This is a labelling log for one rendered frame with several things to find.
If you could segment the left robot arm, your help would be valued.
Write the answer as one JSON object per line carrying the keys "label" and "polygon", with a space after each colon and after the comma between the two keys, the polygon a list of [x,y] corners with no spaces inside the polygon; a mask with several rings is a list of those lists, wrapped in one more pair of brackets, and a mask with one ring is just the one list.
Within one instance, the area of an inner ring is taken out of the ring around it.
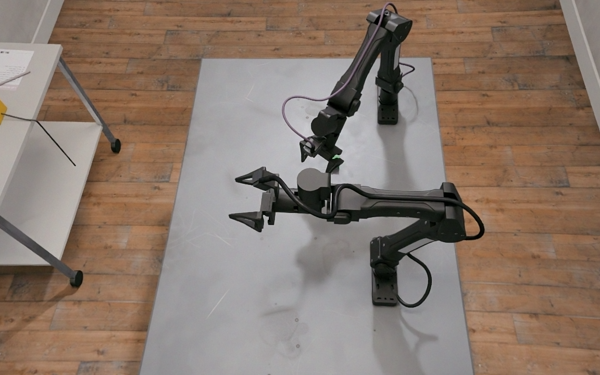
{"label": "left robot arm", "polygon": [[[297,197],[306,206],[318,212],[322,211],[327,201],[327,214],[330,214],[333,209],[336,188],[342,184],[331,183],[330,173],[323,173],[315,168],[306,168],[297,176]],[[444,197],[460,203],[463,203],[462,199],[451,182],[442,182],[440,189],[428,191],[390,191],[360,186],[360,184],[352,185],[364,192],[381,196],[365,197],[351,189],[343,189],[340,192],[336,216],[327,219],[327,222],[349,224],[352,221],[359,222],[359,219],[373,217],[418,218],[418,221],[397,233],[374,237],[370,241],[373,301],[374,303],[397,304],[398,261],[410,252],[432,242],[456,243],[466,238],[464,210],[444,202],[443,199],[426,197],[443,197],[443,194],[448,192],[444,194]],[[377,289],[377,285],[379,289]]]}

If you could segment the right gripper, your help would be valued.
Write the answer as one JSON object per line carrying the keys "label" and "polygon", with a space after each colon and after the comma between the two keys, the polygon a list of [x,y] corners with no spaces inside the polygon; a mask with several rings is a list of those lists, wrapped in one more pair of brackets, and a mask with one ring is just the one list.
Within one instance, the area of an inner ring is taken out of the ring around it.
{"label": "right gripper", "polygon": [[[326,173],[331,174],[334,169],[338,168],[338,166],[340,166],[340,165],[342,165],[342,163],[344,163],[344,160],[341,158],[332,159],[336,155],[340,156],[342,154],[342,149],[336,147],[336,145],[335,145],[336,141],[338,140],[339,137],[340,137],[340,133],[339,134],[330,133],[323,137],[317,137],[316,135],[307,137],[307,139],[309,139],[315,145],[314,152],[316,152],[318,150],[318,148],[321,146],[321,151],[318,153],[318,155],[323,157],[324,159],[326,159],[329,162],[327,164]],[[300,146],[300,149],[302,152],[302,163],[303,163],[307,158],[307,155],[303,151],[303,147],[306,146],[308,148],[311,148],[311,144],[309,142],[307,142],[306,140],[302,140],[299,143],[299,146]],[[335,166],[335,168],[334,168],[334,166]]]}

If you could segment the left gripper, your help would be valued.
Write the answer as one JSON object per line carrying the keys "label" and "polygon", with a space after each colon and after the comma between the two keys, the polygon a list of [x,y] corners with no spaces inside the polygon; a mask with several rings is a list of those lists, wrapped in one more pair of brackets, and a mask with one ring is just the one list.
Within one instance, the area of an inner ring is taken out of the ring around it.
{"label": "left gripper", "polygon": [[[271,173],[267,171],[265,167],[261,167],[259,169],[262,170],[262,177],[269,175],[279,177],[278,173]],[[255,169],[254,171],[243,176],[236,177],[235,181],[242,184],[253,185],[252,180],[248,179],[252,178],[253,172],[256,172],[259,169]],[[268,186],[271,189],[262,193],[260,211],[229,214],[230,219],[235,219],[236,221],[247,225],[253,230],[256,230],[256,232],[262,232],[262,229],[264,228],[264,215],[269,217],[268,225],[274,225],[274,221],[276,220],[276,212],[298,213],[298,207],[294,207],[297,206],[297,204],[281,187],[279,187],[277,181],[267,181],[262,183],[262,185]]]}

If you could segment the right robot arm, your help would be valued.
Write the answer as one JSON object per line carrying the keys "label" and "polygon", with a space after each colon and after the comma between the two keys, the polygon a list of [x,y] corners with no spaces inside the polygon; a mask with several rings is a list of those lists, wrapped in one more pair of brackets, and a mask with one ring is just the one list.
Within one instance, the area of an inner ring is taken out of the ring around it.
{"label": "right robot arm", "polygon": [[359,110],[365,79],[379,53],[381,53],[380,67],[376,75],[377,120],[379,122],[398,122],[397,95],[403,88],[403,72],[401,72],[398,60],[402,41],[406,40],[413,23],[412,20],[394,14],[385,8],[383,19],[377,26],[382,10],[383,8],[372,10],[367,16],[366,20],[369,26],[364,42],[348,70],[342,75],[340,81],[337,81],[331,95],[349,79],[347,86],[331,97],[327,102],[326,109],[320,110],[318,116],[310,123],[310,129],[317,137],[323,137],[330,133],[341,133],[347,117],[354,116],[355,112]]}

